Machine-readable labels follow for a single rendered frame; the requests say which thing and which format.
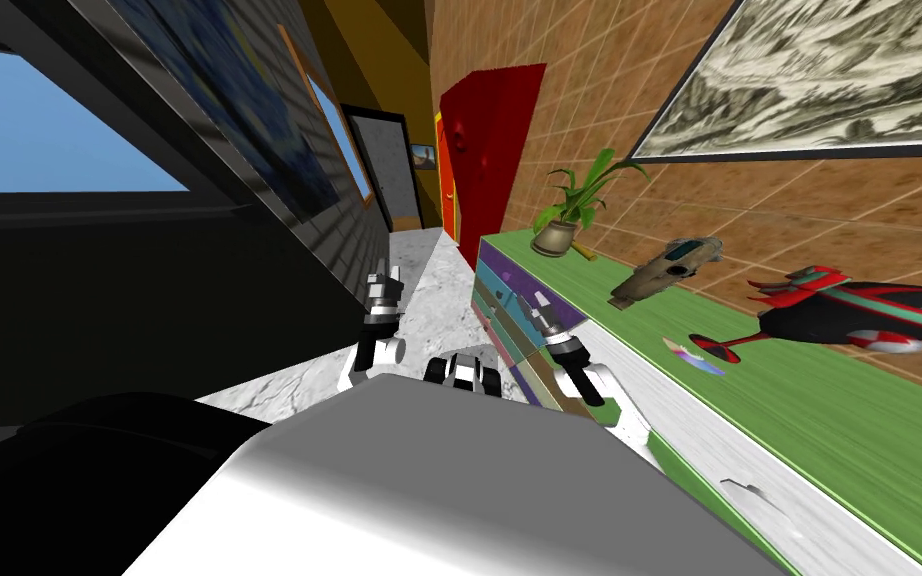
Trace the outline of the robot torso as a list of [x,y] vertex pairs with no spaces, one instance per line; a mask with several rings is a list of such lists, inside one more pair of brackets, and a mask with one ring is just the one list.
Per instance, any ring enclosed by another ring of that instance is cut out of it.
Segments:
[[122,576],[789,576],[591,419],[381,374],[259,431]]

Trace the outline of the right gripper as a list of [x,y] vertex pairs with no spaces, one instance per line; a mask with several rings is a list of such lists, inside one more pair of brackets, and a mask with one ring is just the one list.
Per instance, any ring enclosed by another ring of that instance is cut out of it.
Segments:
[[546,344],[558,344],[567,339],[567,331],[552,310],[552,305],[542,292],[533,294],[535,305],[532,310],[526,299],[517,296],[516,301],[524,317],[542,335]]

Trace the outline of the green plant in tan pot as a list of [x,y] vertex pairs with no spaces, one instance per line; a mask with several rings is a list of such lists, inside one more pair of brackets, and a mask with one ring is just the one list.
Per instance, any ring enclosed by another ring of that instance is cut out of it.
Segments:
[[558,258],[571,249],[577,230],[590,228],[595,220],[597,208],[606,208],[599,192],[606,183],[621,178],[619,171],[634,169],[648,182],[651,180],[640,164],[627,159],[616,161],[615,158],[614,149],[602,149],[581,181],[572,169],[562,168],[550,172],[550,175],[567,176],[567,182],[563,186],[555,186],[564,194],[564,199],[544,208],[535,218],[535,235],[531,241],[534,252]]

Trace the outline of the tan toy spaceship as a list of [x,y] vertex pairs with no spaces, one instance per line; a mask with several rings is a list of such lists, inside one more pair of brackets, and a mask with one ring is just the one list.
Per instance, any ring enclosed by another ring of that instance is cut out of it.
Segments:
[[611,291],[608,303],[625,310],[684,279],[697,275],[702,266],[723,259],[723,241],[716,236],[676,238],[646,263],[637,266]]

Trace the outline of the purple drawer front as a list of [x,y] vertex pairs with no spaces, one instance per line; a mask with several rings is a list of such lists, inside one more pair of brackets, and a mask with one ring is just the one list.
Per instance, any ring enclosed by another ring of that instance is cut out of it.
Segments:
[[540,292],[552,305],[553,311],[567,329],[579,325],[586,319],[586,316],[578,308],[545,284],[542,284],[537,278],[486,240],[480,241],[479,260],[477,276],[483,277],[485,268],[493,273],[496,280],[489,276],[483,282],[493,294],[500,292],[503,295],[505,310],[528,332],[530,338],[540,346],[543,345],[542,336],[532,328],[526,316],[522,314],[518,306],[517,295],[522,296],[529,304],[535,305],[534,294]]

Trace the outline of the dark blue painting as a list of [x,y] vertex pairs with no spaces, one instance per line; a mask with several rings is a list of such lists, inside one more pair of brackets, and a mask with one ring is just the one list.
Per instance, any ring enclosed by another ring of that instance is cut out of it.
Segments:
[[109,0],[301,222],[339,194],[225,0]]

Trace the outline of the large black-framed grey picture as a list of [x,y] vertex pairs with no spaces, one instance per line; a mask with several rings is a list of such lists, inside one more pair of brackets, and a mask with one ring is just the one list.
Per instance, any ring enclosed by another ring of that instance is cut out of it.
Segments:
[[640,163],[922,157],[922,0],[735,0]]

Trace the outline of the teal drawer front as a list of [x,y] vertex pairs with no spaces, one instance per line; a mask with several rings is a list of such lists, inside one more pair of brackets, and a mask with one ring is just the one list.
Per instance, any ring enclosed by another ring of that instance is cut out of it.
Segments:
[[545,345],[543,337],[520,310],[517,294],[483,260],[477,260],[475,290],[488,305],[492,317],[506,332],[521,358],[531,356],[536,349]]

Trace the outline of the green and white dresser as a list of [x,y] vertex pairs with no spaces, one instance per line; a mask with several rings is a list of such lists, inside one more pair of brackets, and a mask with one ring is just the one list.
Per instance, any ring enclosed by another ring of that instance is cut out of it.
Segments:
[[531,240],[528,230],[491,235],[480,253],[544,283],[922,566],[922,385],[832,349],[780,341],[752,344],[741,363],[720,363],[708,375],[668,352],[665,341],[739,336],[754,327],[752,318],[681,288],[617,310],[609,292],[630,274],[627,266],[576,253],[547,258]]

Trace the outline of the red door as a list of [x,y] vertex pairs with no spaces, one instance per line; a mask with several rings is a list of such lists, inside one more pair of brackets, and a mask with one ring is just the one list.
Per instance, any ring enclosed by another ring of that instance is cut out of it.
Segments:
[[471,265],[500,231],[547,69],[476,70],[439,99],[458,205],[459,250]]

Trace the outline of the small shiny disc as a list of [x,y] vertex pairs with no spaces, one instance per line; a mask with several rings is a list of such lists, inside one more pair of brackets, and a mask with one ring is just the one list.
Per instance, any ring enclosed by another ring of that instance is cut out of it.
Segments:
[[689,349],[666,337],[663,337],[662,341],[667,345],[672,354],[677,356],[686,364],[692,366],[694,369],[713,375],[725,374],[724,370],[711,362],[711,358],[709,356],[693,354],[689,351]]

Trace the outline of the red and black toy aircraft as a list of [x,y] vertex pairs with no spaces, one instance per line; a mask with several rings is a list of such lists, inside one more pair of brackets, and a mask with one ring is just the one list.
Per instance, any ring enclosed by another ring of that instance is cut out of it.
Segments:
[[808,266],[783,282],[752,281],[766,310],[758,331],[717,341],[700,334],[689,339],[710,355],[732,364],[741,358],[732,346],[764,339],[852,345],[867,351],[912,354],[922,351],[922,285],[855,281],[835,268]]

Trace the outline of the orange-framed window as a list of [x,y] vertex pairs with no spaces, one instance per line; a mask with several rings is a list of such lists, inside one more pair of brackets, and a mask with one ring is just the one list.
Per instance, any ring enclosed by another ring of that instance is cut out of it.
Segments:
[[277,27],[310,94],[311,100],[313,100],[325,122],[326,129],[335,143],[342,163],[350,173],[353,182],[355,182],[355,189],[362,205],[366,209],[370,208],[374,200],[372,184],[361,162],[355,142],[351,138],[344,115],[335,101],[332,87],[324,80],[320,71],[294,42],[286,27],[282,24]]

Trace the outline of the large dark-framed window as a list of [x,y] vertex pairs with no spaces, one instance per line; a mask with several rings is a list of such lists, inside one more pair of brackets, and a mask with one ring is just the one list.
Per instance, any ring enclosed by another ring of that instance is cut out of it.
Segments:
[[0,220],[233,206],[187,190],[25,59],[0,52]]

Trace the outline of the dark grey door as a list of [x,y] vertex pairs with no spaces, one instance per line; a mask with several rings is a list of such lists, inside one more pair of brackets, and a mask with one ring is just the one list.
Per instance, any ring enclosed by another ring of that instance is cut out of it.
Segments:
[[410,139],[401,114],[342,102],[359,156],[390,232],[424,227],[420,190],[410,157]]

